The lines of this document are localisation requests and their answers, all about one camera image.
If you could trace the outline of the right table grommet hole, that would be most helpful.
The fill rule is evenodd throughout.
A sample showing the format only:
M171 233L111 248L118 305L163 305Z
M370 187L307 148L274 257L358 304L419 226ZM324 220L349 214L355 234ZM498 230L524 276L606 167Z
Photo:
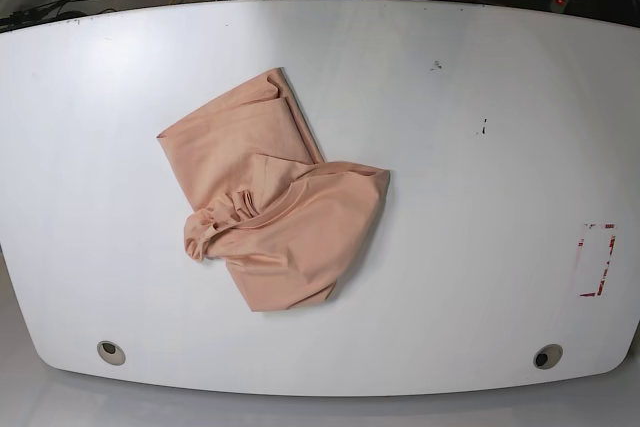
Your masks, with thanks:
M540 370L555 367L563 356L563 348L559 344L549 344L542 347L533 358L533 365Z

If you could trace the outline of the peach T-shirt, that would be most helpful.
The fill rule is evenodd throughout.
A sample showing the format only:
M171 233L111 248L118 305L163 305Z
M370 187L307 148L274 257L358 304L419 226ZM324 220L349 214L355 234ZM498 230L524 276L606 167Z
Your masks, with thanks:
M188 203L184 248L221 259L254 312L325 301L358 257L387 170L323 157L280 69L268 70L162 131Z

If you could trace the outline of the table grommet hole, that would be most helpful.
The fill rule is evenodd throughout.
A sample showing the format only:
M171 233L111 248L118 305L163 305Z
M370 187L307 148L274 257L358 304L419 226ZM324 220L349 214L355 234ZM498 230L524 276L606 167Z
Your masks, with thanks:
M533 365L540 370L555 367L563 356L563 348L559 344L549 344L542 347L533 358Z
M121 366L126 362L124 351L110 341L101 341L97 345L99 357L106 363L113 366Z

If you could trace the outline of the left table grommet hole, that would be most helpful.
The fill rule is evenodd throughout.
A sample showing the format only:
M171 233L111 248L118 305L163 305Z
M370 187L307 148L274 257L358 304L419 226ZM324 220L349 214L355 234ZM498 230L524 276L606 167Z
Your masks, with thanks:
M101 341L97 345L99 357L106 363L113 366L121 366L126 362L124 351L110 341Z

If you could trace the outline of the red tape rectangle marking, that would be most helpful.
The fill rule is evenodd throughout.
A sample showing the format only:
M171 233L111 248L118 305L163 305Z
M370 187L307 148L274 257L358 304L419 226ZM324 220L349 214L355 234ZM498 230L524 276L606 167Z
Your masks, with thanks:
M615 224L586 224L578 243L574 291L579 298L602 295L616 243Z

